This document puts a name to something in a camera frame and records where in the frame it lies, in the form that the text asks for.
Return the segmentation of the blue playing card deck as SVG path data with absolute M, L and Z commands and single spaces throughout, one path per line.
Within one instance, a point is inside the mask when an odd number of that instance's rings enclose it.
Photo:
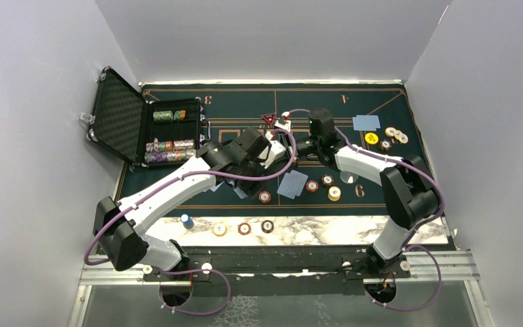
M 246 199 L 248 198 L 248 195 L 243 191 L 241 190 L 239 187 L 235 187 L 233 188 L 233 191 L 235 192 L 235 194 L 241 199 Z

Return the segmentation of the blue card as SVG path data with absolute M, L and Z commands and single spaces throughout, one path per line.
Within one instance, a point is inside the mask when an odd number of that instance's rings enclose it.
M 362 116 L 365 119 L 368 119 L 368 128 L 365 131 L 376 131 L 381 127 L 379 117 L 377 115 L 356 115 Z
M 308 176 L 299 171 L 292 170 L 289 173 L 292 184 L 292 194 L 297 197 L 300 196 L 302 191 L 305 189 Z
M 352 122 L 353 122 L 353 129 L 355 131 L 365 131 L 368 128 L 368 119 L 365 119 L 362 116 L 353 117 Z
M 215 185 L 214 187 L 211 187 L 210 190 L 211 190 L 212 192 L 215 192 L 217 189 L 219 189 L 219 188 L 220 188 L 221 186 L 223 186 L 224 184 L 225 184 L 224 182 L 219 183 L 219 184 Z
M 283 178 L 281 180 L 281 183 L 277 189 L 277 193 L 280 196 L 284 196 L 286 198 L 289 198 L 291 200 L 294 200 L 296 197 L 292 194 L 292 184 L 291 179 L 289 177 L 290 172 L 286 172 L 283 175 Z

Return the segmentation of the white round button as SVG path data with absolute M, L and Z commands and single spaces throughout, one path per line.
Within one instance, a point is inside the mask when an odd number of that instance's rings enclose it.
M 340 172 L 339 176 L 340 180 L 348 185 L 354 184 L 359 177 L 357 174 L 351 172 Z

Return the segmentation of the red triangular dealer button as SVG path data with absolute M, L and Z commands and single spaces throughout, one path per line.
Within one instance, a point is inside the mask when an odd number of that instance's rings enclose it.
M 261 118 L 266 122 L 268 126 L 273 126 L 276 121 L 276 114 L 275 113 L 269 113 L 269 114 L 262 114 Z

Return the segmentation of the yellow round button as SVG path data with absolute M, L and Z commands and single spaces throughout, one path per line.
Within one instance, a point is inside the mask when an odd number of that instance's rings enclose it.
M 370 144 L 370 145 L 376 145 L 378 144 L 379 142 L 379 137 L 377 134 L 375 133 L 372 133 L 372 132 L 368 132 L 365 134 L 364 136 L 364 140 L 367 144 Z

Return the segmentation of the red poker chip stack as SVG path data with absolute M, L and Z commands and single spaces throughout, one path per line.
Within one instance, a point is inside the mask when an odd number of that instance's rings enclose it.
M 241 223 L 238 225 L 238 233 L 241 235 L 247 235 L 251 233 L 251 225 L 249 223 Z

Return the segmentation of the brown poker chip stack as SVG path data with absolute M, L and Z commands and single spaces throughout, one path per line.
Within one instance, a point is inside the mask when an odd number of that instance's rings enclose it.
M 274 223 L 271 220 L 264 220 L 261 223 L 261 230 L 266 234 L 271 233 L 274 230 Z

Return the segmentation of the yellow poker chip stack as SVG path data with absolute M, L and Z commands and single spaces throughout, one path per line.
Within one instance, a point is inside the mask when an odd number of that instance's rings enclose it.
M 224 223 L 216 223 L 213 226 L 212 232 L 215 236 L 224 236 L 227 233 L 227 227 Z

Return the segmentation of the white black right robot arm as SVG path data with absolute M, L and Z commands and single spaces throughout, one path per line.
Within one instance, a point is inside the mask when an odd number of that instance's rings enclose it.
M 314 155 L 325 167 L 366 178 L 381 187 L 389 218 L 366 250 L 365 266 L 374 277 L 391 271 L 415 230 L 443 212 L 443 195 L 418 156 L 381 155 L 336 136 L 307 136 L 297 140 L 296 146 L 301 157 Z

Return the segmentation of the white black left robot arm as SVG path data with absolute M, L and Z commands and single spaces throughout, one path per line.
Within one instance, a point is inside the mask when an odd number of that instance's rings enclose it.
M 169 279 L 187 270 L 187 256 L 175 240 L 147 234 L 165 214 L 194 196 L 222 183 L 231 183 L 247 196 L 256 196 L 265 181 L 280 176 L 269 168 L 287 156 L 289 147 L 274 131 L 244 130 L 235 140 L 207 142 L 181 167 L 121 201 L 105 197 L 97 204 L 93 245 L 117 271 L 136 264 L 161 268 Z

